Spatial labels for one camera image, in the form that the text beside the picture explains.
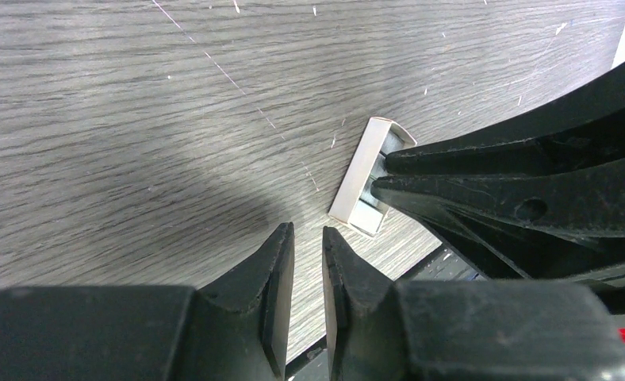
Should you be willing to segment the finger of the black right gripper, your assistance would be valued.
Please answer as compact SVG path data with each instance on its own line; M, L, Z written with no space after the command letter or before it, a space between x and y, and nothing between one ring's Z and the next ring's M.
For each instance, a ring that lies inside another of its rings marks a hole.
M625 62L540 107L390 153L391 175L552 175L625 158Z
M442 206L552 235L625 238L625 158L536 177L390 176L372 193L421 217Z

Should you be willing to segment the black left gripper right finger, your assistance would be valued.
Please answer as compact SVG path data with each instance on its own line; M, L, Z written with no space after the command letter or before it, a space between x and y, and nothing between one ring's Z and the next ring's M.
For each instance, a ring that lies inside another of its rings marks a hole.
M625 344L576 283L417 281L397 286L323 230L333 380L625 380Z

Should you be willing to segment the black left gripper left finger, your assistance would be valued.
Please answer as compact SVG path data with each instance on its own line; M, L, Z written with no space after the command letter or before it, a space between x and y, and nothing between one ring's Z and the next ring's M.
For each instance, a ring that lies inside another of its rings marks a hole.
M282 380L294 227L201 289L0 291L0 380Z

